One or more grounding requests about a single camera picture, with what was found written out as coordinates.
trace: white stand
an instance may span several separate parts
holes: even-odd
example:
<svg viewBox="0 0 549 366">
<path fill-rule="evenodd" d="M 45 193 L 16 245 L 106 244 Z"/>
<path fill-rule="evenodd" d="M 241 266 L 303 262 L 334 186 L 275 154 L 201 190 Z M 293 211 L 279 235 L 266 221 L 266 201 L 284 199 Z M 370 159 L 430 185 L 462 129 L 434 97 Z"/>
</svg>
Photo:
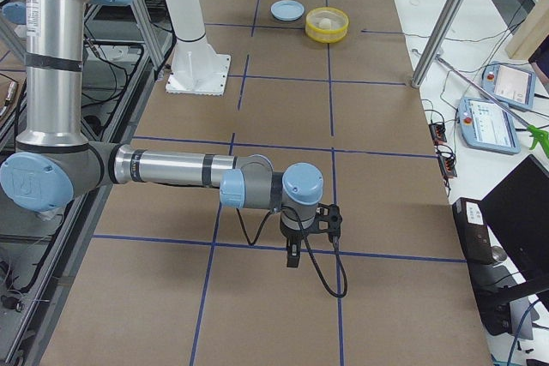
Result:
<svg viewBox="0 0 549 366">
<path fill-rule="evenodd" d="M 218 55 L 208 43 L 199 0 L 166 3 L 178 37 L 166 91 L 222 95 L 231 57 Z"/>
</svg>

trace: green clamp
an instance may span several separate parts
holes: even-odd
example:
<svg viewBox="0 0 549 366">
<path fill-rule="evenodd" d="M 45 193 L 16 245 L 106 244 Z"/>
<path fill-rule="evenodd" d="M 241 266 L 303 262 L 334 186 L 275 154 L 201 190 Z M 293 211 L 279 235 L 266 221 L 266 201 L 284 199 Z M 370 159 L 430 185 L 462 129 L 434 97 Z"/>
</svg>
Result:
<svg viewBox="0 0 549 366">
<path fill-rule="evenodd" d="M 549 158 L 549 132 L 547 132 L 546 130 L 538 129 L 532 124 L 528 125 L 526 129 L 528 132 L 531 133 L 531 136 L 534 138 L 530 150 L 533 150 L 535 146 L 539 143 L 541 144 L 541 148 L 543 149 L 547 158 Z"/>
</svg>

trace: black screen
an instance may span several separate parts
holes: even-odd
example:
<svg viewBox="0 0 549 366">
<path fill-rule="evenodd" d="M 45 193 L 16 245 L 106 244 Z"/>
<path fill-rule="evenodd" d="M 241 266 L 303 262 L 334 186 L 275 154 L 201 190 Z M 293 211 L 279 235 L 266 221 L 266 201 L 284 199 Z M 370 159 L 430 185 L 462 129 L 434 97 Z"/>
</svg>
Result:
<svg viewBox="0 0 549 366">
<path fill-rule="evenodd" d="M 549 172 L 525 158 L 480 203 L 486 223 L 525 279 L 549 273 Z M 549 291 L 538 295 L 549 309 Z"/>
</svg>

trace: black monitor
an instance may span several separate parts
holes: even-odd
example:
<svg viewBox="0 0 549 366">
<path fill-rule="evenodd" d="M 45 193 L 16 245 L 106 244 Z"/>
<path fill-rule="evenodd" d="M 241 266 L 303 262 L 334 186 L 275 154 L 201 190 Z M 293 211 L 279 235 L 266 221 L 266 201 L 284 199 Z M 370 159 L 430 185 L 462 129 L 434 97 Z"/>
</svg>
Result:
<svg viewBox="0 0 549 366">
<path fill-rule="evenodd" d="M 492 302 L 503 304 L 537 293 L 549 310 L 549 171 L 529 155 L 479 206 L 527 281 L 496 293 Z"/>
</svg>

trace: yellow bowl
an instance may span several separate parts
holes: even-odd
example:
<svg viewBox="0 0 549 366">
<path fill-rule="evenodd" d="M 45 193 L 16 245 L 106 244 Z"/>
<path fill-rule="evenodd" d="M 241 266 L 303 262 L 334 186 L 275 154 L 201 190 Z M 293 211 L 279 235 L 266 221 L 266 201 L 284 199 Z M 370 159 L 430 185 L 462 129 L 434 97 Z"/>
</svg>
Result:
<svg viewBox="0 0 549 366">
<path fill-rule="evenodd" d="M 305 18 L 305 33 L 320 43 L 335 43 L 347 35 L 349 18 L 335 8 L 311 10 Z"/>
</svg>

